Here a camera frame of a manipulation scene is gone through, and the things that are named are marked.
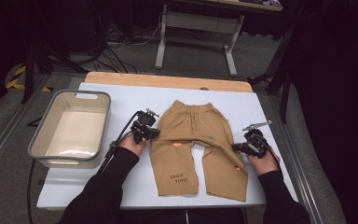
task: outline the tan pants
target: tan pants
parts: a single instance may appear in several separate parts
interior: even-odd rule
[[[202,158],[208,194],[246,201],[248,174],[240,152],[234,152],[226,118],[207,105],[175,101],[158,122],[160,134],[152,141],[150,158],[158,195],[197,194],[199,181],[191,147],[205,147]]]

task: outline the pant leg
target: pant leg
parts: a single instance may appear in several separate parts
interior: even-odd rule
[[[212,104],[206,107],[197,113],[195,132],[205,146],[202,165],[207,193],[246,201],[248,173],[240,152],[232,150],[231,128]]]
[[[197,194],[199,180],[189,141],[153,141],[150,159],[158,195]]]

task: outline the gray carpet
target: gray carpet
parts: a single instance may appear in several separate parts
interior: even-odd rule
[[[164,64],[160,70],[154,68],[158,49],[157,40],[151,40],[144,45],[123,44],[115,49],[115,53],[122,62],[135,66],[139,74],[243,81],[246,77],[256,77],[266,71],[279,44],[271,36],[240,35],[236,49],[233,51],[238,76],[230,77],[222,51],[227,36],[213,34],[208,40],[199,41],[183,32],[171,32],[167,38]],[[71,58],[76,61],[87,56],[74,54]],[[103,63],[110,63],[104,57],[100,57],[100,60]],[[100,63],[87,63],[83,67],[89,70],[110,70]],[[133,68],[126,67],[129,72],[134,73]],[[16,67],[8,74],[8,78],[15,70]],[[0,134],[10,123],[13,112],[27,106],[24,116],[13,129],[12,138],[3,146],[4,150],[0,156],[0,223],[28,222],[26,191],[32,158],[28,155],[27,147],[35,128],[28,127],[26,124],[43,115],[54,92],[68,87],[75,89],[83,78],[84,75],[76,74],[70,69],[57,67],[52,76],[47,78],[47,83],[42,83],[44,86],[53,87],[53,92],[36,91],[34,98],[26,105],[20,104],[23,94],[20,90],[9,90],[9,93],[0,100]],[[301,106],[296,97],[296,89],[292,87],[290,92],[287,124],[282,125],[276,113],[280,97],[268,96],[264,91],[266,86],[266,83],[259,83],[254,86],[254,90],[257,92],[266,117],[274,121],[271,130],[282,153],[282,159],[288,166],[298,198],[307,208],[308,203],[305,201],[313,201],[316,204],[316,210],[311,208],[314,223],[345,223],[336,194],[314,153]],[[295,156],[290,152],[290,147],[296,150]],[[296,162],[300,163],[304,170],[310,192],[302,192],[304,182],[296,175]],[[35,207],[41,190],[37,184],[39,180],[46,177],[47,171],[48,169],[38,162],[35,164],[31,191],[34,223],[55,223],[62,214],[60,211],[51,212]],[[264,206],[249,207],[246,210],[249,223],[262,223]]]

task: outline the plastic tub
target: plastic tub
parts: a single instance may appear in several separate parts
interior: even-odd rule
[[[28,146],[50,168],[95,168],[101,162],[110,96],[102,91],[58,91]]]

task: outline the dark background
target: dark background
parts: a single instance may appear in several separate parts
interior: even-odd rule
[[[88,1],[77,1],[76,5],[73,2],[69,5],[65,4],[69,2],[37,2],[40,8],[34,7],[33,0],[0,1],[0,97],[7,92],[4,84],[7,72],[13,65],[23,62],[27,45],[40,40],[39,36],[44,36],[42,39],[62,54],[98,48],[101,24],[95,20],[97,12],[88,7]],[[322,1],[311,2],[309,11]],[[118,12],[112,14],[115,22],[128,33],[131,33],[133,24],[147,25],[139,13],[143,8],[154,8],[150,5],[131,8],[129,3],[118,0],[109,3],[111,7],[124,6],[123,10],[108,9],[130,16],[131,20],[126,24],[120,21],[123,17]],[[290,5],[288,1],[282,1],[282,4],[291,13],[298,10],[298,5]],[[78,7],[78,12],[84,8],[84,13],[80,13],[81,17],[67,14],[64,8],[68,6]],[[40,33],[40,29],[35,29],[40,25],[43,28],[44,24],[35,14],[39,11],[50,16],[49,22],[60,21],[61,26],[50,26],[53,30],[41,29]],[[157,13],[152,12],[152,17],[156,16]],[[287,28],[286,21],[271,21],[266,16],[250,14],[248,19],[242,29],[251,34],[280,37]],[[82,26],[71,28],[68,24],[73,22],[70,20],[76,20],[75,24]],[[76,45],[69,45],[73,43],[71,36],[79,32],[86,34],[85,38]],[[289,64],[315,151],[348,223],[358,223],[358,1],[333,1],[320,19],[297,26],[288,48],[292,53],[285,61]]]

